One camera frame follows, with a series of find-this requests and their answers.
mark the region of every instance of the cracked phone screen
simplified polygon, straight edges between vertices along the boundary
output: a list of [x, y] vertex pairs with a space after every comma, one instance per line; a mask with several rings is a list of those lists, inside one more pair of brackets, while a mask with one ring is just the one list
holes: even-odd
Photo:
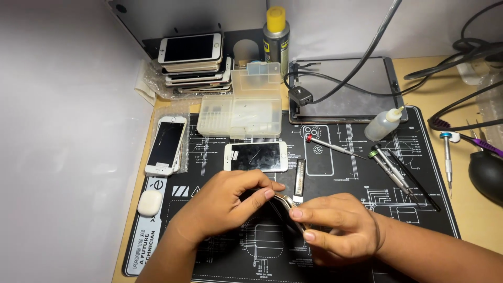
[[231, 170], [272, 170], [281, 168], [279, 143], [232, 145], [231, 150]]
[[147, 165], [155, 166], [157, 163], [164, 163], [172, 167], [183, 129], [183, 123], [162, 122], [155, 135]]

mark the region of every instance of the plastic storage box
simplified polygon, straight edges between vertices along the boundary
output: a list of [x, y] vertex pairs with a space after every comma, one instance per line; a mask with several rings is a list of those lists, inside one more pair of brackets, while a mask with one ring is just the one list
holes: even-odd
[[197, 122], [203, 136], [277, 138], [281, 134], [279, 63], [248, 63], [230, 72], [232, 95], [205, 95]]

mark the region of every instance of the glue bottle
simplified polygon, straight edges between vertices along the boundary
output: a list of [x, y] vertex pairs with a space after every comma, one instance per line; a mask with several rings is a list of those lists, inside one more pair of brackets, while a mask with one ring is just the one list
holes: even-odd
[[365, 128], [365, 137], [373, 142], [382, 140], [400, 124], [403, 106], [379, 113]]
[[285, 9], [280, 6], [267, 10], [267, 22], [262, 29], [264, 33], [264, 52], [266, 62], [281, 64], [281, 82], [288, 72], [288, 39], [290, 25], [286, 21]]

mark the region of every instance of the hand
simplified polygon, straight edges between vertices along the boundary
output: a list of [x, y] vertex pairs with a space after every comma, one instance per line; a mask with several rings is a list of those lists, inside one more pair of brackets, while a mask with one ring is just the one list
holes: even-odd
[[297, 222], [333, 228], [330, 233], [308, 229], [304, 239], [311, 247], [314, 263], [342, 265], [374, 255], [384, 243], [373, 212], [348, 193], [322, 196], [290, 210]]
[[[243, 202], [247, 189], [260, 188]], [[173, 217], [168, 228], [197, 245], [209, 236], [241, 226], [285, 185], [269, 179], [262, 171], [221, 171]]]

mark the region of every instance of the phone screen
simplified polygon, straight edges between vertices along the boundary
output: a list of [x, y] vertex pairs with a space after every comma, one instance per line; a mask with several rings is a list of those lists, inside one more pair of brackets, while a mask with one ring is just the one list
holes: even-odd
[[280, 144], [232, 145], [231, 170], [281, 169]]
[[155, 135], [147, 165], [156, 166], [157, 163], [162, 163], [173, 167], [183, 129], [183, 123], [162, 122]]
[[202, 35], [167, 40], [164, 62], [211, 58], [213, 35]]

